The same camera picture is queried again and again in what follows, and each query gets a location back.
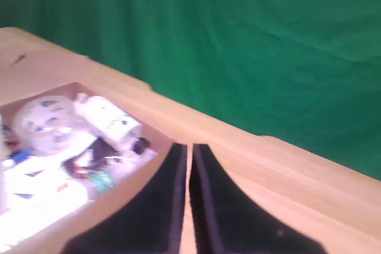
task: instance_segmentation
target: green backdrop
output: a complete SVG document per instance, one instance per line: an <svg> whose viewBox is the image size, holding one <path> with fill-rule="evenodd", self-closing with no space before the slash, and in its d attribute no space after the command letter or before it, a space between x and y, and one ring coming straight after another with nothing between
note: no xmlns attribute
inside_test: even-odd
<svg viewBox="0 0 381 254"><path fill-rule="evenodd" d="M0 0L16 26L381 179L381 0Z"/></svg>

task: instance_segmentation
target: white bottle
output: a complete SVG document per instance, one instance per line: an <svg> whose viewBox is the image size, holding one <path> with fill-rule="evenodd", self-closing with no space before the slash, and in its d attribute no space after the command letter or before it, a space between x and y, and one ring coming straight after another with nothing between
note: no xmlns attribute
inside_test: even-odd
<svg viewBox="0 0 381 254"><path fill-rule="evenodd" d="M5 184L4 184L4 171L2 167L3 162L3 134L2 134L2 125L1 125L1 115L0 115L0 215L3 214L7 210L7 194L5 192Z"/></svg>
<svg viewBox="0 0 381 254"><path fill-rule="evenodd" d="M74 106L77 115L91 127L91 133L102 137L117 151L128 149L141 134L142 125L137 120L102 96L79 93Z"/></svg>

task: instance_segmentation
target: cardboard box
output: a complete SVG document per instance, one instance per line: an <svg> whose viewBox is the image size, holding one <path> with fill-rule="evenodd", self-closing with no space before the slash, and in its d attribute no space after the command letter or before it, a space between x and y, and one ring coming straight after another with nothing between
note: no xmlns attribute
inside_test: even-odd
<svg viewBox="0 0 381 254"><path fill-rule="evenodd" d="M88 87L70 82L70 79L44 73L27 73L22 66L10 67L0 73L0 114L3 124L12 125L15 113L27 102L46 95L61 95L75 99L80 92L96 95ZM126 106L119 106L129 113ZM131 114L137 120L139 116ZM114 187L98 196L95 201L46 227L36 235L25 239L11 249L11 253L58 253L66 241L101 222L125 205L149 181L165 158L173 140L157 129L142 125L142 137L148 139L150 148L157 155L135 172L118 182Z"/></svg>

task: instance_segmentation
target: tabletop surface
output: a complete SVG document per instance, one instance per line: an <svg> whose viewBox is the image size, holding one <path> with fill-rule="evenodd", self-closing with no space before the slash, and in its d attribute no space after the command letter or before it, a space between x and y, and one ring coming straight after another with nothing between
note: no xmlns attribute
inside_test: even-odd
<svg viewBox="0 0 381 254"><path fill-rule="evenodd" d="M0 73L6 72L20 55L31 53L37 57L40 50L73 55L20 29L0 29ZM381 182L277 138L249 134L165 98L148 84L90 59L72 65L61 71L60 77L70 77L126 106L130 113L138 114L180 143L208 143L250 198L276 218L319 241L329 253L381 253ZM51 64L41 65L38 70L57 73ZM68 238L125 203L122 197L115 200L114 209L88 217L87 224L58 225L54 233L46 234L48 239L28 246L29 253L57 253ZM22 250L16 247L13 253ZM195 253L188 190L180 253Z"/></svg>

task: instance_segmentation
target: cluttered items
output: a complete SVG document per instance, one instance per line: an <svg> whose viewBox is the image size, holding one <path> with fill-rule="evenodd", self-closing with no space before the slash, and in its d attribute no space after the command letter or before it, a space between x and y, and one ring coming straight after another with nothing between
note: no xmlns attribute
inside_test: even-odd
<svg viewBox="0 0 381 254"><path fill-rule="evenodd" d="M14 110L1 125L0 250L95 200L157 154L142 124L99 95L40 96ZM28 226L10 230L16 221Z"/></svg>

